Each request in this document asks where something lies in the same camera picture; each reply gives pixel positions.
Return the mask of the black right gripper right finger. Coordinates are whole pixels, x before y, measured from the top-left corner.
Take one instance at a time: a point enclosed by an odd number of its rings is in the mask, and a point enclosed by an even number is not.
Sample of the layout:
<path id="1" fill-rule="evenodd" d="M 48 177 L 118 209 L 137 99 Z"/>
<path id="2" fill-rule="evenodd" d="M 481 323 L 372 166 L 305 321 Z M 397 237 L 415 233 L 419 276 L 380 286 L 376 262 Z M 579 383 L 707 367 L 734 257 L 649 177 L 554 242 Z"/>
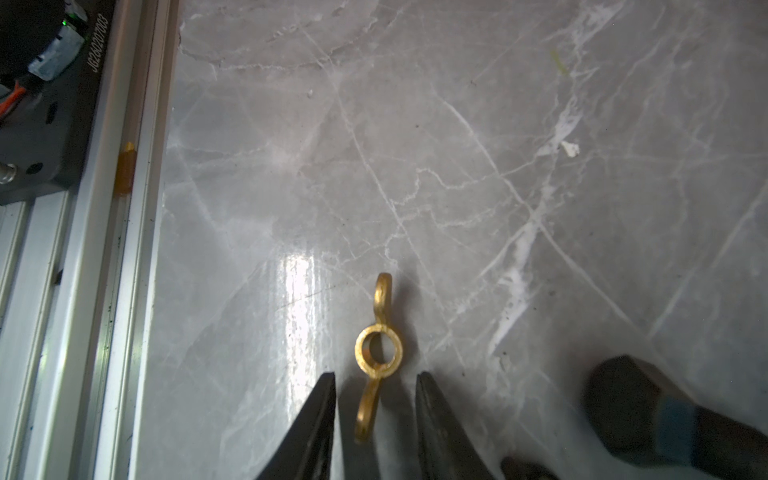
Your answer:
<path id="1" fill-rule="evenodd" d="M 423 479 L 493 479 L 433 375 L 417 375 L 418 459 Z"/>

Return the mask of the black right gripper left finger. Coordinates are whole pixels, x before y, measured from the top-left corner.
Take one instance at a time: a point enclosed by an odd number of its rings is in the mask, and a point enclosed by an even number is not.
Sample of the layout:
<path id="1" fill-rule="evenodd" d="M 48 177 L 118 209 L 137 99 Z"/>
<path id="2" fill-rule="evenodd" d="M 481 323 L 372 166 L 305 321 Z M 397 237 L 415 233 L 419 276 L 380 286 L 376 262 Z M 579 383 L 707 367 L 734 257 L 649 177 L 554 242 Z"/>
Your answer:
<path id="1" fill-rule="evenodd" d="M 323 373 L 258 479 L 329 479 L 336 413 L 336 381 Z"/>

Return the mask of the brass wing nut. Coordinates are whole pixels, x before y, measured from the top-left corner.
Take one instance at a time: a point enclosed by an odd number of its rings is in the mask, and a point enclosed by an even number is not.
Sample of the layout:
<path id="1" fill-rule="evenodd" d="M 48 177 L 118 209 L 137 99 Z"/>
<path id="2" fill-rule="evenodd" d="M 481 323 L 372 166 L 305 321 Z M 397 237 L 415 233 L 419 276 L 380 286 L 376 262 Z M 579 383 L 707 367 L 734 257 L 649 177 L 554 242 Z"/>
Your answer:
<path id="1" fill-rule="evenodd" d="M 403 342 L 392 322 L 392 300 L 393 277 L 380 273 L 373 295 L 374 323 L 360 332 L 354 348 L 356 362 L 368 377 L 355 418 L 358 444 L 371 438 L 382 382 L 398 371 L 404 358 Z"/>

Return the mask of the large black hex bolt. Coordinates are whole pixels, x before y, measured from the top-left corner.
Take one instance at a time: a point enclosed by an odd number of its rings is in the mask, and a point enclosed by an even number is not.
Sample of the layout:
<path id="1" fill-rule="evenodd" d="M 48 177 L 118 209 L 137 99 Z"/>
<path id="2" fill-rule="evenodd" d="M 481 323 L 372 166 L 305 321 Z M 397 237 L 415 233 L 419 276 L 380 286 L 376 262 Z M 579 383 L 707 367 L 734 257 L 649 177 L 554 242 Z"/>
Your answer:
<path id="1" fill-rule="evenodd" d="M 596 366 L 583 406 L 610 454 L 643 467 L 686 466 L 719 479 L 765 479 L 767 436 L 695 403 L 654 365 L 630 355 Z"/>

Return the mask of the aluminium front rail frame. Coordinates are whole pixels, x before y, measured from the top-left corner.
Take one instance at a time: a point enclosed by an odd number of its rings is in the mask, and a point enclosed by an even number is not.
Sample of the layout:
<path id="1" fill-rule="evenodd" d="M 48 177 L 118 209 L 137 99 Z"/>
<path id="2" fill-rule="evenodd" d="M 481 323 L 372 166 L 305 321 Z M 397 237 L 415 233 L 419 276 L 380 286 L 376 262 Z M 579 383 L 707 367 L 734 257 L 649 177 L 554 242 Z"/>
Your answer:
<path id="1" fill-rule="evenodd" d="M 120 1 L 76 189 L 1 211 L 1 475 L 130 479 L 179 3 Z"/>

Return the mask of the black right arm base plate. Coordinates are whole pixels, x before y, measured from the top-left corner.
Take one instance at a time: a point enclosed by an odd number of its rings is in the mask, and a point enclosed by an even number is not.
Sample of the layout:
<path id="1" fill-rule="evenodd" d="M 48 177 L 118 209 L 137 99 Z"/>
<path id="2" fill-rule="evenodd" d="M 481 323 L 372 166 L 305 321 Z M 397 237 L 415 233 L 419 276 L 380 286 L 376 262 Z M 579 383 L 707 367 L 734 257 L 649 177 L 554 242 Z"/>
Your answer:
<path id="1" fill-rule="evenodd" d="M 2 2 L 2 204 L 79 182 L 114 10 L 112 1 Z"/>

